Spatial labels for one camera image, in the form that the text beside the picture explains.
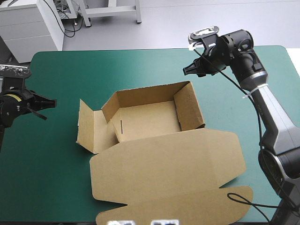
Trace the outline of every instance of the cabinet drawer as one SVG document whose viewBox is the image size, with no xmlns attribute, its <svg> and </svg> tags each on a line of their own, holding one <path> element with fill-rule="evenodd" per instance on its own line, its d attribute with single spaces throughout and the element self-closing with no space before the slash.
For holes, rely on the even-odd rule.
<svg viewBox="0 0 300 225">
<path fill-rule="evenodd" d="M 3 40 L 50 35 L 45 22 L 32 22 L 0 27 Z"/>
<path fill-rule="evenodd" d="M 43 21 L 37 7 L 0 11 L 0 26 Z"/>
<path fill-rule="evenodd" d="M 4 41 L 19 63 L 30 62 L 35 53 L 57 51 L 50 35 Z"/>
</svg>

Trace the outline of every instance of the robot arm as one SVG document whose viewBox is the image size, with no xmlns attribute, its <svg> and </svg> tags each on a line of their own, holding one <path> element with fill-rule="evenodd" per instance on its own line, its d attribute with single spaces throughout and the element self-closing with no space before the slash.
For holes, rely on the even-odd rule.
<svg viewBox="0 0 300 225">
<path fill-rule="evenodd" d="M 204 45 L 204 53 L 183 72 L 203 77 L 230 66 L 240 87 L 249 91 L 266 127 L 259 164 L 282 198 L 271 223 L 300 225 L 300 129 L 270 91 L 268 73 L 253 50 L 251 34 L 238 30 L 219 37 L 218 31 L 213 26 L 189 34 L 190 48 Z"/>
<path fill-rule="evenodd" d="M 50 100 L 26 89 L 25 79 L 31 76 L 26 67 L 0 65 L 0 76 L 3 77 L 0 93 L 0 149 L 4 130 L 12 126 L 20 115 L 33 113 L 46 120 L 37 111 L 54 108 L 56 100 Z"/>
</svg>

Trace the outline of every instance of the green table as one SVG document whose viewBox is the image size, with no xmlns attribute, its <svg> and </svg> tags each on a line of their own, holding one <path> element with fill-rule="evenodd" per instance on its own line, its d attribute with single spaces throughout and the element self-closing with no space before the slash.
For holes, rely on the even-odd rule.
<svg viewBox="0 0 300 225">
<path fill-rule="evenodd" d="M 269 72 L 269 85 L 300 126 L 300 79 L 281 46 L 255 48 Z M 0 221 L 95 221 L 100 211 L 121 206 L 93 199 L 89 159 L 76 144 L 79 99 L 100 109 L 114 91 L 184 80 L 193 82 L 206 127 L 238 134 L 247 171 L 227 186 L 249 185 L 254 201 L 278 204 L 257 162 L 258 126 L 249 100 L 222 75 L 184 76 L 197 55 L 187 49 L 41 52 L 31 64 L 27 87 L 56 98 L 55 109 L 15 120 L 0 153 Z M 265 209 L 269 217 L 274 210 Z M 264 221 L 251 209 L 242 221 Z"/>
</svg>

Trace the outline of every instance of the electrical cord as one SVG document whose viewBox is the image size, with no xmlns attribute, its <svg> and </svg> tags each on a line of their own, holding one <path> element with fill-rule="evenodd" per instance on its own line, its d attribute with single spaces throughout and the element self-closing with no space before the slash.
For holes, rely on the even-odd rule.
<svg viewBox="0 0 300 225">
<path fill-rule="evenodd" d="M 239 198 L 243 199 L 244 202 L 239 201 L 239 200 L 237 200 L 237 199 L 234 199 L 234 198 L 230 197 L 230 195 L 238 196 Z M 241 195 L 239 195 L 239 194 L 236 194 L 236 193 L 228 193 L 228 194 L 227 194 L 227 197 L 228 197 L 230 200 L 234 201 L 234 202 L 242 203 L 242 204 L 245 204 L 245 205 L 251 205 L 251 206 L 253 206 L 257 211 L 259 211 L 259 212 L 263 215 L 263 217 L 265 217 L 265 219 L 267 220 L 267 222 L 268 222 L 269 224 L 271 224 L 271 221 L 270 221 L 270 219 L 266 216 L 266 214 L 264 214 L 264 212 L 261 211 L 261 210 L 257 207 L 258 204 L 252 203 L 252 202 L 250 202 L 247 198 L 245 198 L 245 197 L 243 197 L 243 196 L 241 196 Z"/>
<path fill-rule="evenodd" d="M 216 66 L 214 66 L 205 56 L 203 56 L 202 54 L 200 54 L 196 49 L 194 49 L 194 52 L 196 52 L 196 54 L 198 54 L 200 57 L 202 57 L 205 61 L 207 61 L 212 67 L 214 67 L 220 74 L 222 74 L 227 80 L 229 80 L 231 83 L 233 83 L 241 92 L 243 92 L 245 95 L 247 94 L 234 80 L 232 80 L 229 76 L 227 76 L 225 73 L 223 73 L 220 69 L 218 69 Z M 265 157 L 264 157 L 264 148 L 261 145 L 261 140 L 262 140 L 262 125 L 261 125 L 261 117 L 259 114 L 259 111 L 257 109 L 257 106 L 254 102 L 254 100 L 249 97 L 249 100 L 251 101 L 252 105 L 255 108 L 256 114 L 257 114 L 257 121 L 258 121 L 258 128 L 259 128 L 259 146 L 260 146 L 260 151 L 262 153 L 262 158 L 264 160 L 264 163 L 269 171 L 269 173 L 271 174 L 272 178 L 274 179 L 274 181 L 276 182 L 276 184 L 279 186 L 280 190 L 284 193 L 284 195 L 286 196 L 289 204 L 291 204 L 291 208 L 292 210 L 295 212 L 297 210 L 297 207 L 295 205 L 295 203 L 292 201 L 292 199 L 288 196 L 288 194 L 283 190 L 282 186 L 279 184 L 279 182 L 275 179 L 273 173 L 271 173 L 270 168 L 268 167 L 268 164 L 266 163 Z M 241 199 L 243 199 L 245 202 L 233 199 L 232 197 L 230 197 L 230 195 L 235 195 L 240 197 Z M 275 209 L 279 209 L 279 208 L 283 208 L 283 207 L 279 207 L 279 206 L 269 206 L 269 205 L 262 205 L 262 204 L 255 204 L 250 202 L 248 199 L 244 198 L 243 196 L 236 194 L 236 193 L 228 193 L 227 197 L 229 199 L 231 199 L 232 201 L 238 202 L 238 203 L 242 203 L 242 204 L 247 204 L 247 205 L 251 205 L 253 206 L 255 209 L 257 209 L 264 217 L 265 219 L 268 221 L 269 224 L 271 224 L 271 221 L 269 220 L 269 218 L 258 208 L 258 207 L 265 207 L 265 208 L 275 208 Z"/>
<path fill-rule="evenodd" d="M 57 9 L 58 11 L 62 12 L 68 19 L 70 19 L 70 18 L 68 17 L 68 15 L 67 15 L 64 11 L 62 11 L 62 10 L 59 9 L 59 8 L 56 8 L 56 9 Z M 82 20 L 81 20 L 81 24 L 80 24 L 79 29 L 75 30 L 75 27 L 74 27 L 73 24 L 72 24 L 72 26 L 73 26 L 73 30 L 67 30 L 66 28 L 65 28 L 65 30 L 66 30 L 66 31 L 69 31 L 69 32 L 77 32 L 77 31 L 80 31 L 80 29 L 81 29 L 82 26 L 83 26 L 83 18 L 82 18 Z"/>
<path fill-rule="evenodd" d="M 55 20 L 56 20 L 58 26 L 60 27 L 61 32 L 64 34 L 64 36 L 66 36 L 66 37 L 68 37 L 68 38 L 73 38 L 73 37 L 75 36 L 75 33 L 81 29 L 82 24 L 81 24 L 80 29 L 78 29 L 78 30 L 75 30 L 74 25 L 73 25 L 74 30 L 67 30 L 67 29 L 65 29 L 66 31 L 73 32 L 73 35 L 69 36 L 68 34 L 66 34 L 66 33 L 64 32 L 64 30 L 63 30 L 62 27 L 60 26 L 60 23 L 59 23 L 58 19 L 56 18 L 56 15 L 55 15 L 53 9 L 50 7 L 50 5 L 49 5 L 45 0 L 43 0 L 43 1 L 44 1 L 44 3 L 46 3 L 46 5 L 47 5 L 47 6 L 50 8 L 50 10 L 52 11 L 52 13 L 53 13 L 53 15 L 54 15 L 54 18 L 55 18 Z"/>
</svg>

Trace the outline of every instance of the cardboard box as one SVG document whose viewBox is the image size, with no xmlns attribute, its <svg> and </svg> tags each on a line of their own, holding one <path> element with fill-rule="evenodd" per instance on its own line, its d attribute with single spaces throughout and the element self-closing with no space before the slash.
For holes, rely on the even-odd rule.
<svg viewBox="0 0 300 225">
<path fill-rule="evenodd" d="M 204 128 L 190 82 L 117 91 L 99 111 L 81 101 L 78 124 L 77 142 L 98 153 L 90 160 L 94 198 L 128 204 L 100 213 L 98 225 L 226 225 L 250 207 L 227 193 L 252 200 L 251 188 L 220 188 L 246 170 L 239 140 Z"/>
<path fill-rule="evenodd" d="M 91 110 L 80 101 L 77 143 L 100 153 L 118 142 L 203 128 L 191 82 L 120 90 Z"/>
</svg>

